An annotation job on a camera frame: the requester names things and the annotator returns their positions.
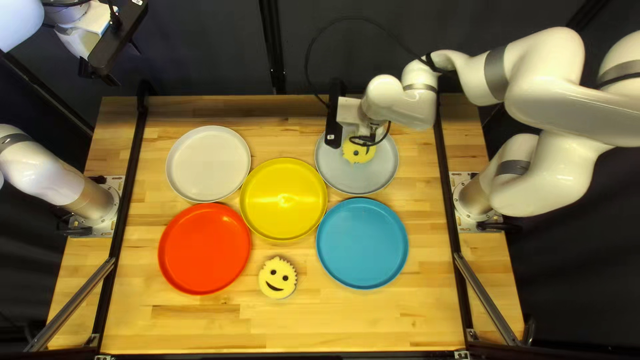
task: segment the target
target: black cable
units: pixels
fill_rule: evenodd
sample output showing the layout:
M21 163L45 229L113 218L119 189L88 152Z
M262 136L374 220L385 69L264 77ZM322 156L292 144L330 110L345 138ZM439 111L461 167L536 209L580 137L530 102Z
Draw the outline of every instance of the black cable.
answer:
M51 8L70 8L72 6L79 6L84 3L88 3L91 0L77 0L74 3L42 3L42 6L48 6Z
M353 139L358 139L358 140L362 140L362 138L360 136L350 136L349 137L349 142L355 145L359 145L362 147L366 147L367 148L367 152L369 152L369 148L372 146L376 146L379 143L382 142L382 140L384 140L387 135L389 135L389 130L391 129L391 120L389 120L389 122L387 123L387 130L385 131L385 134L382 135L382 137L380 138L380 140L378 140L377 142L373 142L373 143L360 143L360 142L355 142L353 141Z
M510 224L508 222L479 222L476 227L480 231L502 230L506 233L519 233L522 231L522 226L518 224Z
M331 20L325 26L323 26L322 28L320 28L317 31L317 33L314 35L314 37L309 42L309 45L307 46L307 51L305 53L305 79L307 80L307 84L311 88L311 91L313 92L313 94L316 97L316 99L318 99L318 101L320 101L325 107L329 108L329 104L327 104L326 101L322 100L320 95L318 95L318 91L317 91L316 86L311 82L311 79L309 78L309 58L311 56L311 49L313 49L313 46L316 43L316 40L320 37L320 35L322 35L328 28L330 28L333 25L336 25L336 24L338 24L340 22L349 21L349 20L360 20L360 21L368 22L369 24L372 24L372 25L376 26L378 29L384 31L387 34L387 36L389 36L393 41L396 42L396 44L398 44L400 47L402 47L404 51L406 51L408 54L413 56L416 60L420 61L421 63L423 63L425 65L427 65L433 72L439 72L441 74L450 74L451 73L449 71L446 71L446 70L438 68L433 63L433 60L431 59L431 55L430 54L427 54L426 60L423 60L420 55L418 55L413 50L411 50L410 47L408 47L404 42L402 42L397 36L395 36L391 31L387 30L379 22L377 22L375 20L372 20L372 19L370 19L368 17L364 17L364 16L343 16L343 17L339 17L339 18Z

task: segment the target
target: metal mounting plate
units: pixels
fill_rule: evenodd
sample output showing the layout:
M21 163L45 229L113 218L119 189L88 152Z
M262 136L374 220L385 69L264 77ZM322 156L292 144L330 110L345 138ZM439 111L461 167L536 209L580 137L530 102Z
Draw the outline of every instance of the metal mounting plate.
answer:
M453 352L453 356L456 360L471 360L469 357L469 352L466 350L456 350Z
M92 233L90 235L71 235L70 238L110 238L113 236L113 228L118 218L118 203L120 202L120 196L122 195L122 186L124 185L124 175L112 175L105 176L107 182L101 186L109 190L113 196L114 206L111 212L107 214L105 219L100 220L85 220L77 215L72 216L69 219L69 227L77 227L83 225L92 226Z
M462 182L469 181L475 176L477 172L467 172L467 171L450 171L449 172L449 183L451 185L451 192L453 193L456 189L456 186ZM500 233L501 230L478 230L476 225L477 222L467 219L460 215L458 210L456 209L456 225L458 226L458 233ZM494 211L493 214L487 218L486 222L502 222L502 214Z

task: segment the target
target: wood grain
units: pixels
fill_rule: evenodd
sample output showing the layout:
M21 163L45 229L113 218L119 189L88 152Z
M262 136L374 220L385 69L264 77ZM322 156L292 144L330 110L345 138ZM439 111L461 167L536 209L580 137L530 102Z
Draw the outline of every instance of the wood grain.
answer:
M324 119L313 117L323 114L314 102L309 96L151 98L103 352L452 350L464 346L432 131L392 127L400 167L387 188L370 196L390 206L409 234L407 264L388 286L356 291L335 282L317 259L314 234L287 245L254 234L243 274L213 295L185 295L160 274L160 235L177 213L191 205L171 190L164 176L164 161L176 139L194 127L217 124L236 130L246 140L252 168L282 156L314 165L314 147L324 128ZM454 113L460 107L475 109L449 97L443 101L444 113L447 107ZM88 175L124 173L135 118L135 99L103 100ZM455 126L449 127L450 120ZM455 117L446 119L447 150L461 151L455 158L461 161L458 165L474 170L471 166L486 163L482 132L477 115L463 120L458 124ZM471 159L457 148L468 144L479 145L476 152L467 152ZM331 188L328 193L329 208L348 198ZM238 197L236 192L223 203L239 211ZM481 279L487 279L485 285L499 307L508 311L510 324L521 332L522 316L504 237L476 240L462 239L465 255L478 267ZM69 240L50 317L107 253L104 241ZM275 255L290 260L299 273L298 288L286 300L271 300L257 286L262 263ZM52 348L78 346L86 340L96 300L93 294L54 338ZM481 317L474 306L474 321ZM490 329L485 333L492 335Z

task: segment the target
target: orange plate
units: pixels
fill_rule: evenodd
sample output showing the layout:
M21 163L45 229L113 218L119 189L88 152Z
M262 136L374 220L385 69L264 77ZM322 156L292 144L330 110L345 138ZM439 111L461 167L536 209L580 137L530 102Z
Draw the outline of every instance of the orange plate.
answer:
M220 291L240 276L251 252L242 217L221 204L191 206L162 234L158 263L164 278L191 295Z

